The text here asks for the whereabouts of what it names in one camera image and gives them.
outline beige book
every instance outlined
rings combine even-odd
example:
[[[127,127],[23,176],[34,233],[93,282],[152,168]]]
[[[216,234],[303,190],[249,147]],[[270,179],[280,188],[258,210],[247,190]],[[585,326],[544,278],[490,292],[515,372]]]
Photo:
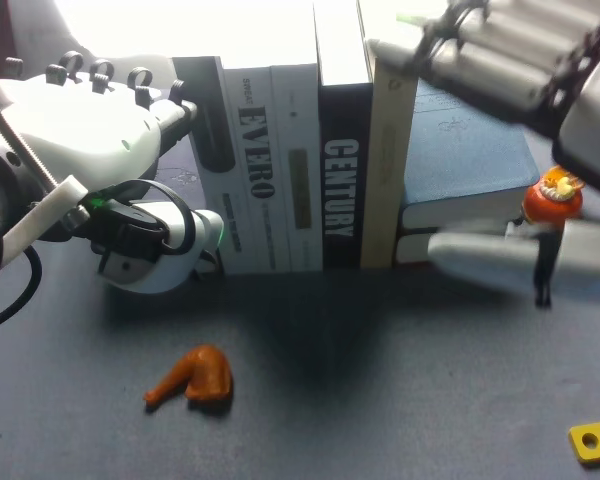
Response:
[[[374,62],[362,268],[393,263],[418,78]]]

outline gray table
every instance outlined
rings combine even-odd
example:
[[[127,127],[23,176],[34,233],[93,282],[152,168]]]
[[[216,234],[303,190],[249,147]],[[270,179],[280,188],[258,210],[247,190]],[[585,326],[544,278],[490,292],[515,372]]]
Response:
[[[600,420],[600,306],[489,292],[432,270],[229,279],[163,297],[99,283],[75,240],[0,327],[0,479],[582,479]],[[0,275],[0,308],[27,280]],[[142,395],[210,342],[232,409]]]

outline white book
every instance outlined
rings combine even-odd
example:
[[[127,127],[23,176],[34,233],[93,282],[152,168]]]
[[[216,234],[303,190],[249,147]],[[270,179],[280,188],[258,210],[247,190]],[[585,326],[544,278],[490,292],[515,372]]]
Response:
[[[246,206],[251,213],[259,271],[290,271],[287,219],[276,132],[271,68],[232,67],[223,58]]]
[[[207,208],[224,220],[219,252],[227,275],[257,273],[259,266],[251,212],[243,182],[242,162],[227,118],[228,98],[219,57],[176,57],[174,67],[184,81],[186,99],[198,115],[190,135]]]
[[[294,9],[285,55],[271,67],[291,269],[322,270],[318,55],[313,9]]]

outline book spine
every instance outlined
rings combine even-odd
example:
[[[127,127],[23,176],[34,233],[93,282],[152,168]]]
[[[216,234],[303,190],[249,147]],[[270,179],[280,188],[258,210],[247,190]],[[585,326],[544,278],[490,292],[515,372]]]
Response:
[[[271,68],[227,69],[224,75],[259,271],[288,272],[289,241]]]
[[[189,138],[207,208],[224,221],[218,247],[224,271],[227,275],[257,272],[242,165],[236,161],[235,142],[226,117],[227,98],[219,59],[174,58],[173,63],[178,78],[184,81],[186,99],[198,107]]]
[[[324,268],[358,268],[373,88],[370,83],[320,89]]]
[[[362,268],[392,265],[417,85],[375,62]]]
[[[317,64],[272,67],[291,270],[322,270]]]

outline black book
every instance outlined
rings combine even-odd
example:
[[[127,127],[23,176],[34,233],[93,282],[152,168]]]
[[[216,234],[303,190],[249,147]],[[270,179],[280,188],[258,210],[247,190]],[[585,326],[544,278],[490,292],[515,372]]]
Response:
[[[314,5],[320,62],[323,263],[358,268],[373,78],[356,0]]]

